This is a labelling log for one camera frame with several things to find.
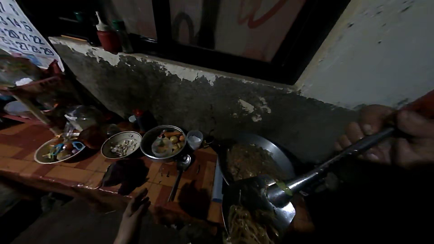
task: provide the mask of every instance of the human hand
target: human hand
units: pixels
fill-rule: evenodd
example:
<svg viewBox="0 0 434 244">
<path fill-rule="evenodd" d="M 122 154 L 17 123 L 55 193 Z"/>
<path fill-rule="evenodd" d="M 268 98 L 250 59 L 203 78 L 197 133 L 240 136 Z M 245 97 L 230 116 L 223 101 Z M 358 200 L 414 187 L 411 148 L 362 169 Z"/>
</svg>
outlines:
<svg viewBox="0 0 434 244">
<path fill-rule="evenodd" d="M 379 132 L 393 109 L 381 105 L 366 106 L 360 111 L 359 122 L 351 122 L 345 135 L 338 138 L 335 149 L 355 143 L 366 135 Z M 360 156 L 372 162 L 395 164 L 411 168 L 420 164 L 434 162 L 434 121 L 426 119 L 413 111 L 399 111 L 396 126 L 408 134 L 406 138 L 388 138 Z"/>
<path fill-rule="evenodd" d="M 142 216 L 151 205 L 149 197 L 145 197 L 146 194 L 148 194 L 147 188 L 140 191 L 139 194 L 128 203 L 122 216 L 121 225 L 119 226 L 118 235 L 116 236 L 114 244 L 131 243 L 138 226 L 140 226 Z"/>
</svg>

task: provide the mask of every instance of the peeling paint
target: peeling paint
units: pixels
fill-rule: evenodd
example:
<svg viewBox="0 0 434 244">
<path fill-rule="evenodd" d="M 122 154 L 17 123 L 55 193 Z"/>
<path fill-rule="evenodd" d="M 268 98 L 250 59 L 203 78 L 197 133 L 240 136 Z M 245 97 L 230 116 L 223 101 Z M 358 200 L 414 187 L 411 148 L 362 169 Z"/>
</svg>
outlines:
<svg viewBox="0 0 434 244">
<path fill-rule="evenodd" d="M 267 113 L 271 113 L 271 109 L 268 107 L 267 102 L 265 101 L 265 98 L 259 97 L 259 100 L 262 102 L 262 106 L 260 106 L 261 109 L 265 109 Z"/>
<path fill-rule="evenodd" d="M 253 105 L 251 105 L 250 103 L 248 103 L 242 99 L 239 99 L 238 101 L 241 103 L 243 110 L 245 110 L 249 113 L 252 113 L 255 110 L 255 107 Z"/>
<path fill-rule="evenodd" d="M 270 87 L 273 87 L 273 88 L 278 89 L 278 90 L 284 90 L 284 88 L 282 88 L 282 87 L 276 87 L 276 86 L 273 86 L 271 84 L 254 82 L 254 81 L 249 81 L 249 80 L 245 80 L 242 78 L 236 78 L 236 77 L 232 77 L 232 76 L 225 76 L 225 75 L 216 74 L 213 72 L 202 71 L 202 70 L 199 70 L 196 68 L 184 67 L 184 66 L 180 66 L 178 64 L 166 63 L 166 62 L 159 61 L 157 59 L 152 59 L 152 58 L 148 58 L 148 57 L 140 57 L 137 54 L 126 54 L 126 53 L 113 54 L 113 53 L 109 53 L 109 52 L 105 51 L 101 47 L 91 47 L 88 43 L 69 40 L 69 39 L 63 38 L 63 37 L 49 37 L 49 40 L 53 44 L 65 45 L 65 46 L 68 46 L 71 50 L 82 53 L 82 54 L 89 56 L 89 57 L 94 57 L 94 58 L 96 58 L 97 62 L 100 62 L 101 60 L 107 61 L 112 66 L 116 66 L 119 64 L 120 56 L 132 56 L 136 60 L 138 60 L 139 62 L 156 63 L 157 65 L 160 66 L 161 69 L 164 69 L 164 72 L 167 76 L 169 74 L 176 75 L 176 76 L 178 76 L 178 78 L 181 79 L 181 81 L 186 79 L 186 80 L 189 80 L 192 82 L 192 81 L 197 80 L 198 78 L 204 77 L 209 82 L 210 86 L 214 86 L 217 77 L 225 77 L 225 78 L 232 78 L 232 79 L 239 80 L 244 84 L 249 83 L 249 84 L 254 84 L 254 85 L 270 86 Z"/>
<path fill-rule="evenodd" d="M 253 120 L 253 122 L 261 121 L 262 120 L 261 115 L 257 114 L 256 116 L 253 116 L 252 120 Z"/>
</svg>

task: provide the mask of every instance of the plastic cup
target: plastic cup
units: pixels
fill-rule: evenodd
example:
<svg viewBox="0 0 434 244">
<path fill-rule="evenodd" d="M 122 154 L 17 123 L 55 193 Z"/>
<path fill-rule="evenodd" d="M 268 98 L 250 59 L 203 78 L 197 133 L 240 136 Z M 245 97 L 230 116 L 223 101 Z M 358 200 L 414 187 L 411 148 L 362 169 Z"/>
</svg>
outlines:
<svg viewBox="0 0 434 244">
<path fill-rule="evenodd" d="M 193 130 L 187 133 L 188 145 L 193 150 L 198 149 L 201 146 L 203 140 L 204 135 L 198 130 Z"/>
</svg>

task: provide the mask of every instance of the bottle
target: bottle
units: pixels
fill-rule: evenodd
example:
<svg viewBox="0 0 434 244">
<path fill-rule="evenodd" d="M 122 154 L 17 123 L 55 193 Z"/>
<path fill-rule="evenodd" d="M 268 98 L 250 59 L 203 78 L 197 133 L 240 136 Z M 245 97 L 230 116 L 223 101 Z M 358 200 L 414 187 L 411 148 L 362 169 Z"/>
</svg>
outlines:
<svg viewBox="0 0 434 244">
<path fill-rule="evenodd" d="M 122 50 L 124 53 L 133 53 L 133 48 L 125 28 L 125 22 L 122 20 L 112 20 L 112 24 L 121 40 Z"/>
<path fill-rule="evenodd" d="M 105 51 L 111 53 L 118 53 L 122 51 L 121 42 L 119 41 L 118 36 L 114 31 L 110 30 L 110 27 L 104 24 L 99 17 L 98 11 L 96 12 L 96 16 L 98 17 L 98 24 L 96 25 L 96 34 L 98 35 L 98 39 L 101 42 L 102 47 Z"/>
</svg>

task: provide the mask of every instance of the wall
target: wall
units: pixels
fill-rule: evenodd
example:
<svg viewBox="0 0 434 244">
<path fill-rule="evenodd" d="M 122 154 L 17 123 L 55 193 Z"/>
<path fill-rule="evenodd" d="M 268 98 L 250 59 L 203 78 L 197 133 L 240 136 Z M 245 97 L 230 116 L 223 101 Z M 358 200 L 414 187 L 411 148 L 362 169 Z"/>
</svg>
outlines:
<svg viewBox="0 0 434 244">
<path fill-rule="evenodd" d="M 434 89 L 434 1 L 352 0 L 295 84 L 354 109 L 400 106 Z"/>
<path fill-rule="evenodd" d="M 244 130 L 304 162 L 324 159 L 363 104 L 399 106 L 434 89 L 434 1 L 352 0 L 294 86 L 51 38 L 108 109 L 149 109 L 160 124 Z"/>
<path fill-rule="evenodd" d="M 126 117 L 149 109 L 159 124 L 238 131 L 267 137 L 304 162 L 327 157 L 354 111 L 297 95 L 291 86 L 257 81 L 141 54 L 113 55 L 66 38 L 50 38 L 64 62 L 108 109 Z"/>
</svg>

